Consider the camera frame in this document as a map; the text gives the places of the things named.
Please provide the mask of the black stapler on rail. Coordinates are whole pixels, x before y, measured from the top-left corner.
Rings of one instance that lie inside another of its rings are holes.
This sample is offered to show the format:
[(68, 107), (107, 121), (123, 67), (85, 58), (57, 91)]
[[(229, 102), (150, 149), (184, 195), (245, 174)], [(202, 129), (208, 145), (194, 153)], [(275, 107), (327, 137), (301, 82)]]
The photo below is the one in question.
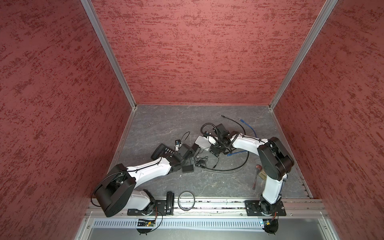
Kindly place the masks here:
[(166, 215), (167, 216), (174, 214), (174, 202), (175, 202), (175, 194), (171, 191), (168, 191), (167, 198), (166, 198)]

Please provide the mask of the black power adapter with cable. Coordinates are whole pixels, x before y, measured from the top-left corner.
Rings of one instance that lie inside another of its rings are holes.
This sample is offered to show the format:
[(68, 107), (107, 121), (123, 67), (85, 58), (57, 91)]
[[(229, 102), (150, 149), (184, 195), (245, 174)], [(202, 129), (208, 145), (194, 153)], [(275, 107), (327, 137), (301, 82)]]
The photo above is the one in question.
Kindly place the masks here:
[(203, 168), (203, 169), (206, 169), (206, 168), (215, 169), (219, 163), (219, 160), (220, 160), (217, 156), (215, 156), (215, 158), (217, 159), (216, 164), (213, 167), (207, 167), (207, 162), (209, 160), (208, 156), (205, 156), (205, 157), (195, 156), (194, 157), (194, 165), (195, 165), (195, 167)]

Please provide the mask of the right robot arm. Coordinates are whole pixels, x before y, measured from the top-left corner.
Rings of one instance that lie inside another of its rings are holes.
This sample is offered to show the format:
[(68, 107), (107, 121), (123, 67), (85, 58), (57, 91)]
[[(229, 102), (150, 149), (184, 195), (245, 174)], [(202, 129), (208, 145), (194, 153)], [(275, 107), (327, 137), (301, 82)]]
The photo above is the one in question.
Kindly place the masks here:
[(283, 143), (275, 137), (262, 140), (241, 133), (220, 138), (207, 137), (207, 139), (211, 144), (210, 150), (214, 153), (241, 149), (259, 156), (262, 169), (267, 175), (260, 198), (260, 210), (265, 216), (274, 215), (281, 202), (284, 182), (295, 164)]

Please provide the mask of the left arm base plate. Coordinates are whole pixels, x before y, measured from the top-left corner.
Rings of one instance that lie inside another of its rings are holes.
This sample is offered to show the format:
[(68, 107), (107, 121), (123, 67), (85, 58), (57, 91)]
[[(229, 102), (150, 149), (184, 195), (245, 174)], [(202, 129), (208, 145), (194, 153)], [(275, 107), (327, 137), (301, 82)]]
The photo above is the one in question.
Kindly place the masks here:
[(140, 211), (137, 209), (128, 209), (128, 216), (166, 216), (166, 200), (155, 200)]

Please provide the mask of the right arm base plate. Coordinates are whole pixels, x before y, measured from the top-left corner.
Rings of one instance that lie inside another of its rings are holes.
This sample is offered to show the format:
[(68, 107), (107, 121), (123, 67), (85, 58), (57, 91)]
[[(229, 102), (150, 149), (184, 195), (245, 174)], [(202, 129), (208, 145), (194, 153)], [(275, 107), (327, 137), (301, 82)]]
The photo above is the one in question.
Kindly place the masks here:
[(278, 200), (275, 204), (267, 201), (245, 201), (245, 209), (249, 217), (285, 217), (287, 215), (283, 202)]

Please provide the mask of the white small network switch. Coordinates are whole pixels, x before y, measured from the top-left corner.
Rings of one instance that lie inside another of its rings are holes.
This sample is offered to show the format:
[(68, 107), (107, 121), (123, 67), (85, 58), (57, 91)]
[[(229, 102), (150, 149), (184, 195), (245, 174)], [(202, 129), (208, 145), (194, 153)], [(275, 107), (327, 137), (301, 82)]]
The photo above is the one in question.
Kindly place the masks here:
[(199, 136), (196, 139), (195, 144), (198, 145), (204, 151), (209, 151), (211, 147), (211, 143), (209, 142), (209, 140), (202, 136)]

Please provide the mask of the black calculator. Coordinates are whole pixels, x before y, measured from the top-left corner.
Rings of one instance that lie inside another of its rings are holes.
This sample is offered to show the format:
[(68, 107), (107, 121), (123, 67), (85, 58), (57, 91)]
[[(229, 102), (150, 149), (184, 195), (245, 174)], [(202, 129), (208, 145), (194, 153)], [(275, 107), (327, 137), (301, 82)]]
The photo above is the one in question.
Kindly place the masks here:
[(162, 159), (174, 159), (175, 151), (164, 144), (160, 144), (151, 155), (153, 161), (160, 161)]

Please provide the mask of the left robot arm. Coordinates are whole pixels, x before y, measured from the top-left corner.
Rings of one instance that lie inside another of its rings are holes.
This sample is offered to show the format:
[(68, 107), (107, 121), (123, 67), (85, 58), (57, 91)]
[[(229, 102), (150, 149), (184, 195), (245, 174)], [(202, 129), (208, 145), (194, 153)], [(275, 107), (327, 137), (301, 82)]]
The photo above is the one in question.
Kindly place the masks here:
[(115, 165), (92, 193), (107, 218), (120, 211), (138, 210), (150, 215), (155, 211), (155, 198), (148, 190), (136, 191), (136, 187), (158, 177), (179, 171), (186, 160), (195, 156), (200, 149), (197, 144), (182, 144), (174, 150), (160, 144), (151, 155), (151, 162), (125, 167)]

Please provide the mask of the aluminium front rail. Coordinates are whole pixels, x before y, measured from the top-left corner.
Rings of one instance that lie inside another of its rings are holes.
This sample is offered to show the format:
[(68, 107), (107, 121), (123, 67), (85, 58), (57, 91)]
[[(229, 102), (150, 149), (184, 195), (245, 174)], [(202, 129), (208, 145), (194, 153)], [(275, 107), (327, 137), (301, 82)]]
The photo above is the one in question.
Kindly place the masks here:
[[(181, 205), (186, 207), (193, 204), (189, 211), (182, 210), (178, 205), (178, 199), (175, 199), (174, 214), (170, 216), (161, 216), (169, 218), (246, 218), (245, 199), (239, 198), (181, 198)], [(319, 199), (282, 199), (287, 215), (276, 218), (292, 219), (328, 219), (329, 214)], [(124, 217), (142, 217), (128, 216), (127, 208), (124, 208), (114, 218)], [(271, 219), (274, 217), (250, 217), (259, 219)]]

